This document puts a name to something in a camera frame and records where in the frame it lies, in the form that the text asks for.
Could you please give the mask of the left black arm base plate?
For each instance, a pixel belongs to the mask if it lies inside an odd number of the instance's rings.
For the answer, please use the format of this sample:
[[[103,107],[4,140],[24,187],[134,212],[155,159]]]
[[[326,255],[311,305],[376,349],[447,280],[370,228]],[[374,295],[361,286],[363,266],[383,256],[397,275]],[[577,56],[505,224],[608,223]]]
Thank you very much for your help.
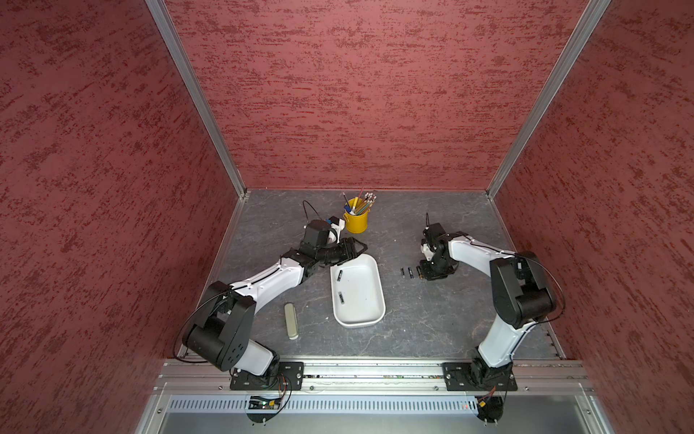
[[[234,369],[231,374],[232,391],[296,392],[303,387],[305,364],[303,362],[278,362],[262,376]]]

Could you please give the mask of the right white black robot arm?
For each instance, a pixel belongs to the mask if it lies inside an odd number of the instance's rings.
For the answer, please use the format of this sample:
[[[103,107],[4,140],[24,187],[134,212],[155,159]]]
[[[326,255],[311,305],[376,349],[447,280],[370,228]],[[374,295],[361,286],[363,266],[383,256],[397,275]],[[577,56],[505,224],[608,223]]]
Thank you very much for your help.
[[[513,356],[525,336],[558,308],[538,258],[531,252],[505,251],[467,233],[449,233],[440,224],[423,231],[419,267],[425,280],[442,280],[467,265],[490,278],[496,314],[466,372],[477,388],[491,387],[513,373]]]

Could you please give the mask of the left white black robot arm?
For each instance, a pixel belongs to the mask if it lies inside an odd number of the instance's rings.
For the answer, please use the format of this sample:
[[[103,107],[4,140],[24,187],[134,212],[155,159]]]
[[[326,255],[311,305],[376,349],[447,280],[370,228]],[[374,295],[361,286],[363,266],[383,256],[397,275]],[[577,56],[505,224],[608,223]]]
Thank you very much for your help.
[[[184,322],[182,345],[222,372],[271,376],[278,355],[250,339],[258,311],[310,278],[317,269],[343,265],[368,250],[354,237],[308,250],[291,249],[257,275],[235,283],[215,281]]]

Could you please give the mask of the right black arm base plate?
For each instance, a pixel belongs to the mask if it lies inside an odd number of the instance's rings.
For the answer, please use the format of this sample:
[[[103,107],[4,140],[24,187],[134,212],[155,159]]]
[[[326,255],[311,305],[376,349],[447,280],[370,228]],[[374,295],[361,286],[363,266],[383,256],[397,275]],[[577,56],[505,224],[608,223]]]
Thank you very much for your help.
[[[448,392],[517,392],[513,364],[489,367],[482,359],[466,363],[443,363],[443,378]]]

